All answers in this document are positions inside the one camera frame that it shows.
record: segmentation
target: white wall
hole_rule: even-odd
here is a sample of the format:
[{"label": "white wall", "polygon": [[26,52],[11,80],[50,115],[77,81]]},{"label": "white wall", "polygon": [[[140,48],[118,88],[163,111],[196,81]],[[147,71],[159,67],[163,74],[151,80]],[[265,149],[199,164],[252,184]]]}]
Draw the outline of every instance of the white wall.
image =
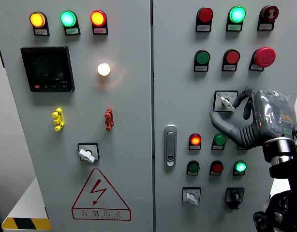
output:
[{"label": "white wall", "polygon": [[34,178],[23,129],[0,59],[0,223]]},{"label": "white wall", "polygon": [[[296,103],[295,103],[295,109],[296,109],[296,116],[297,116],[297,98],[296,98]],[[290,190],[287,179],[286,180],[285,179],[284,180],[274,179],[270,194],[271,194],[271,196],[273,196],[276,193],[287,191],[287,190]]]}]

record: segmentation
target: green push button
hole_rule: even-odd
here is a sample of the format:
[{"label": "green push button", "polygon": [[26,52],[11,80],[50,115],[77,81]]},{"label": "green push button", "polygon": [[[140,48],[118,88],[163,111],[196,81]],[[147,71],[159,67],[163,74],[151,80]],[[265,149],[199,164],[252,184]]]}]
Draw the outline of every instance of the green push button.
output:
[{"label": "green push button", "polygon": [[196,60],[199,64],[206,64],[210,60],[210,55],[206,51],[201,51],[198,53]]},{"label": "green push button", "polygon": [[213,139],[214,143],[218,146],[223,146],[226,143],[226,136],[223,134],[217,134]]},{"label": "green push button", "polygon": [[60,20],[65,27],[72,27],[76,23],[76,17],[72,11],[62,12],[60,15]]},{"label": "green push button", "polygon": [[200,167],[197,164],[192,164],[188,169],[191,173],[196,173],[199,171]]},{"label": "green push button", "polygon": [[242,6],[235,6],[230,10],[229,17],[234,23],[240,23],[244,20],[246,15],[245,9]]}]

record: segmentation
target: digital meter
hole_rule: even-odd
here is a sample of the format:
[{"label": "digital meter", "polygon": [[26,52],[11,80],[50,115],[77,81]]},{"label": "digital meter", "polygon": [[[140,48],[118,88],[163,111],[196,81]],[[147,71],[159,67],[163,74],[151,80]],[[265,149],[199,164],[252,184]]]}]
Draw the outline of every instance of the digital meter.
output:
[{"label": "digital meter", "polygon": [[72,92],[74,81],[68,47],[22,47],[32,92]]}]

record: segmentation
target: white indicator light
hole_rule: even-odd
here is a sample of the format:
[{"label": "white indicator light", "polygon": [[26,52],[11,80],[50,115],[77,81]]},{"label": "white indicator light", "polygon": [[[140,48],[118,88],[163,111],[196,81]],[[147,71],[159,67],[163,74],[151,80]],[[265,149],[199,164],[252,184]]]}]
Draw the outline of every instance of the white indicator light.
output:
[{"label": "white indicator light", "polygon": [[110,65],[108,65],[107,63],[101,63],[98,66],[98,73],[101,76],[108,76],[110,73]]}]

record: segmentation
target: yellow black hazard stripe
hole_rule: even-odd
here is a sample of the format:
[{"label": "yellow black hazard stripe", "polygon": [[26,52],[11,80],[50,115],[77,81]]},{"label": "yellow black hazard stripe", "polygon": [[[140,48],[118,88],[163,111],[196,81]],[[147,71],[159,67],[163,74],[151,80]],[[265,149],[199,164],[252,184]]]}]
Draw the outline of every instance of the yellow black hazard stripe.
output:
[{"label": "yellow black hazard stripe", "polygon": [[8,217],[2,224],[3,229],[44,230],[51,231],[50,220],[47,218]]}]

